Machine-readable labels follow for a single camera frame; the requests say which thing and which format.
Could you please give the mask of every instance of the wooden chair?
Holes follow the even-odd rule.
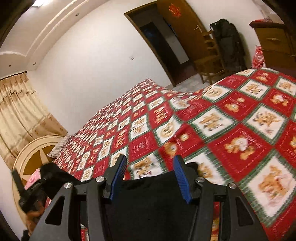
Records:
[[[212,85],[212,78],[216,75],[225,73],[225,67],[212,30],[202,33],[202,36],[205,38],[205,43],[208,46],[207,50],[210,55],[194,61],[194,64],[198,69],[202,82],[205,83],[203,79],[203,75],[205,75]],[[219,69],[218,72],[210,74],[213,70],[217,69]]]

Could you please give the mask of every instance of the black backpack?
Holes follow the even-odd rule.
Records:
[[[216,38],[225,68],[230,74],[247,69],[244,60],[245,51],[236,27],[226,19],[210,25]]]

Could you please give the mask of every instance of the bed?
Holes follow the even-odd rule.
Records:
[[[127,180],[171,171],[180,154],[209,181],[237,183],[269,239],[280,240],[296,213],[295,94],[296,79],[269,68],[247,69],[194,93],[147,79],[99,110],[55,163],[86,181],[124,154]],[[216,216],[212,240],[218,223]]]

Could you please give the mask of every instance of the red bag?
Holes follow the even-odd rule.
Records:
[[[252,68],[253,69],[259,69],[262,67],[265,67],[265,59],[263,56],[263,51],[261,46],[256,46],[255,55],[253,58]]]

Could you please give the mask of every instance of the door handle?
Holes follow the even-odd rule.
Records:
[[[197,30],[197,29],[199,29],[200,30],[200,32],[202,33],[202,30],[201,30],[201,28],[200,28],[200,26],[197,24],[196,25],[197,27],[194,29],[194,30]]]
[[[269,41],[278,41],[278,42],[280,42],[281,40],[280,39],[277,39],[277,38],[266,38],[267,40],[269,40]]]

